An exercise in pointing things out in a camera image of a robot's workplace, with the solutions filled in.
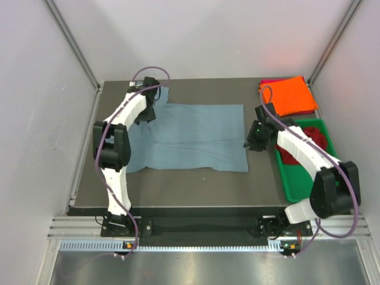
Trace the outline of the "grey-blue t-shirt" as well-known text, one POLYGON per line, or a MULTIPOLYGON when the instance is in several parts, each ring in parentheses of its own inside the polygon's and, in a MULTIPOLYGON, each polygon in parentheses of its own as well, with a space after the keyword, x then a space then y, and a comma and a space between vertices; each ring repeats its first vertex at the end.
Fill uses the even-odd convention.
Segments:
POLYGON ((144 168, 185 170, 210 168, 247 172, 245 123, 241 104, 169 103, 169 88, 157 93, 156 119, 128 131, 128 173, 144 168))

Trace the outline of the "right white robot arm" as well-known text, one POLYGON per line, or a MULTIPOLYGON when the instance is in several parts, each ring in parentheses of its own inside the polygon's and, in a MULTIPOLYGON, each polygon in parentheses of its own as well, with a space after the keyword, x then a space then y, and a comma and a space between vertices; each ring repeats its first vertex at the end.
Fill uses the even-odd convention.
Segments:
POLYGON ((360 183, 358 167, 329 154, 306 133, 306 128, 292 118, 281 119, 273 104, 255 108, 244 146, 251 151, 264 151, 274 143, 295 159, 311 180, 306 198, 287 206, 277 220, 277 228, 290 235, 299 223, 312 219, 327 219, 353 210, 359 213, 360 183))

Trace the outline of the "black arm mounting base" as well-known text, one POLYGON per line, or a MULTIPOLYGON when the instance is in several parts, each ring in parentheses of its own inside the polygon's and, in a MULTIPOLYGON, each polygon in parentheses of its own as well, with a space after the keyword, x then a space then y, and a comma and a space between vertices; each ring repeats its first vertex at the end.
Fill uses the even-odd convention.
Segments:
POLYGON ((164 233, 246 233, 255 238, 309 237, 311 223, 291 225, 284 207, 133 207, 140 237, 164 233))

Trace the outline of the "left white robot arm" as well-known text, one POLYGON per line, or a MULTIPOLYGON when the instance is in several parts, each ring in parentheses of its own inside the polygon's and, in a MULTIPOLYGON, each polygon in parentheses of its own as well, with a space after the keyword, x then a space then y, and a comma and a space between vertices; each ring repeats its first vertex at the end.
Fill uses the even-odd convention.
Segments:
POLYGON ((135 227, 128 215, 131 201, 128 197, 126 168, 131 159, 128 130, 134 124, 149 123, 156 119, 155 96, 160 83, 145 77, 141 83, 129 84, 129 89, 115 111, 103 121, 93 125, 93 157, 108 193, 107 220, 121 235, 129 235, 135 227))

